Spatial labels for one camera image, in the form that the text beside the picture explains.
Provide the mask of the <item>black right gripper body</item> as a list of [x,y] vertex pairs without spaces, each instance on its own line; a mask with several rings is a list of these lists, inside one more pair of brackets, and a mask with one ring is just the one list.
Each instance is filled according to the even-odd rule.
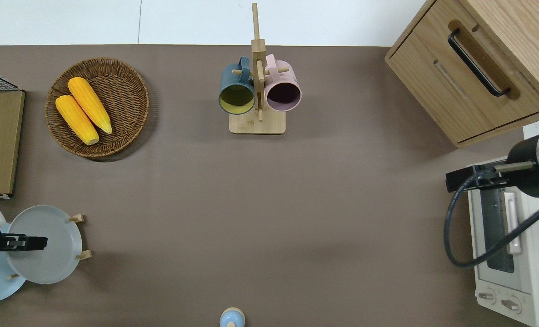
[[469,185],[469,190],[489,190],[510,188],[511,181],[503,176],[503,173],[498,171],[498,168],[502,164],[485,164],[485,165],[471,165],[472,174],[487,170],[486,173],[481,176],[475,177],[473,182]]

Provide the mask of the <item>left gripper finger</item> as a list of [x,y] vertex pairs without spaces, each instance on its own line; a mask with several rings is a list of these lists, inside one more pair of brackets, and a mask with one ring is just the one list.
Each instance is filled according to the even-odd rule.
[[39,251],[45,249],[48,243],[47,237],[26,237],[24,243],[25,251]]

